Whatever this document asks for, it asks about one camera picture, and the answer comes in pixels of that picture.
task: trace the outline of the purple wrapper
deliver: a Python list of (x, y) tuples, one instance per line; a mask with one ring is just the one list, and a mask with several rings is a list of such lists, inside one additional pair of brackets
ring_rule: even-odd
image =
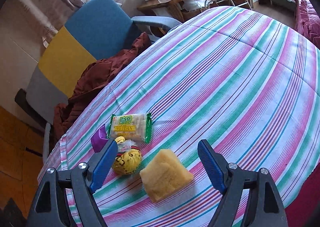
[(107, 133), (106, 133), (106, 127), (103, 125), (101, 128), (99, 128), (91, 137), (91, 145), (93, 147), (93, 150), (95, 153), (100, 152), (104, 145), (108, 142), (109, 139), (107, 139)]

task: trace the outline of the yellow plush toy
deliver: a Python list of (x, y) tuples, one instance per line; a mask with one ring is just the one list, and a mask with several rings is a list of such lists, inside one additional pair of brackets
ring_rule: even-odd
[[(115, 141), (119, 146), (119, 144), (124, 143), (126, 140), (124, 137), (117, 137)], [(118, 154), (112, 168), (117, 174), (133, 174), (140, 165), (141, 160), (142, 155), (139, 148), (131, 145), (131, 149), (125, 152), (119, 152), (118, 149)]]

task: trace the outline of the floor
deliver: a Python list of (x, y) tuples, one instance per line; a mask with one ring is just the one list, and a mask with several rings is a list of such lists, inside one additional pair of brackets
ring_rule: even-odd
[(294, 29), (296, 20), (294, 17), (294, 12), (287, 10), (281, 6), (277, 5), (257, 5), (253, 8), (254, 11), (259, 12), (261, 14), (267, 15), (280, 23), (283, 23), (292, 29)]
[(42, 144), (38, 132), (0, 106), (0, 211), (13, 200), (27, 218), (43, 165)]

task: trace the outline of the metal screw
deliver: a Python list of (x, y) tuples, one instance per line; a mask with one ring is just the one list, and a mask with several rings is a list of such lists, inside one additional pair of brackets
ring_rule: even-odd
[(269, 173), (269, 171), (268, 171), (267, 168), (261, 168), (261, 169), (260, 169), (260, 172), (261, 172), (262, 174), (268, 174), (268, 173)]
[(235, 163), (230, 163), (229, 164), (229, 168), (231, 168), (231, 169), (237, 169), (237, 164), (235, 164)]
[(86, 168), (87, 167), (87, 163), (80, 163), (80, 164), (78, 164), (78, 167), (80, 168), (80, 169), (84, 169), (84, 168)]
[(54, 172), (54, 168), (53, 167), (50, 167), (47, 169), (47, 173), (48, 174), (52, 174)]

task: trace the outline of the yellow sponge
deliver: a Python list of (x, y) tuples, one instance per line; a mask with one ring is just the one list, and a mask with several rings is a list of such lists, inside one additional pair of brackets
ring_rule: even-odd
[(170, 149), (161, 149), (140, 171), (140, 176), (146, 193), (154, 203), (180, 191), (193, 180), (193, 174)]

